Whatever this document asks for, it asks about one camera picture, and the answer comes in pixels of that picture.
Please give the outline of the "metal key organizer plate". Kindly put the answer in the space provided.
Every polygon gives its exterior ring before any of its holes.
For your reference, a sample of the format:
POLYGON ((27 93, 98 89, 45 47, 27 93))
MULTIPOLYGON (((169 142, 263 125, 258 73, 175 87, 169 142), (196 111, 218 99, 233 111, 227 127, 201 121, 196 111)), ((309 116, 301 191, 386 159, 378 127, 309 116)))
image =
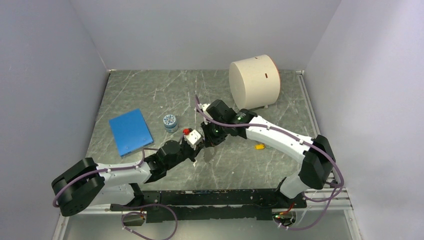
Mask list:
POLYGON ((203 159, 205 163, 211 162, 215 155, 217 154, 217 148, 216 147, 206 147, 204 148, 203 152, 203 159))

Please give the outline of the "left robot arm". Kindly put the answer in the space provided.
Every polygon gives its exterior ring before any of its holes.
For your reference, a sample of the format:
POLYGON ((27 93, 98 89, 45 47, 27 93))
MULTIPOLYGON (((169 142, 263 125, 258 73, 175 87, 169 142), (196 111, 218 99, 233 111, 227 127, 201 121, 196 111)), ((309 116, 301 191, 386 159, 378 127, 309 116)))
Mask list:
POLYGON ((156 182, 178 164, 195 161, 204 147, 204 138, 167 141, 155 153, 131 163, 102 164, 87 157, 56 177, 51 187, 52 205, 64 217, 76 215, 89 206, 117 204, 137 210, 142 206, 141 185, 156 182))

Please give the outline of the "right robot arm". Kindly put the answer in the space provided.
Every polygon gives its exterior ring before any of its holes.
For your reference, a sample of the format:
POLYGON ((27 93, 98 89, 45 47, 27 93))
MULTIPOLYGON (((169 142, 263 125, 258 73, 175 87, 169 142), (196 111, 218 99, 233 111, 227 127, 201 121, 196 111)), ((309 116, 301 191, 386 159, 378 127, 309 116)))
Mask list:
POLYGON ((263 143, 282 152, 300 164, 292 175, 283 178, 275 193, 275 202, 282 208, 293 203, 306 190, 321 190, 336 162, 329 141, 322 135, 315 138, 279 127, 248 109, 235 112, 222 100, 195 107, 203 116, 204 136, 214 145, 227 135, 263 143))

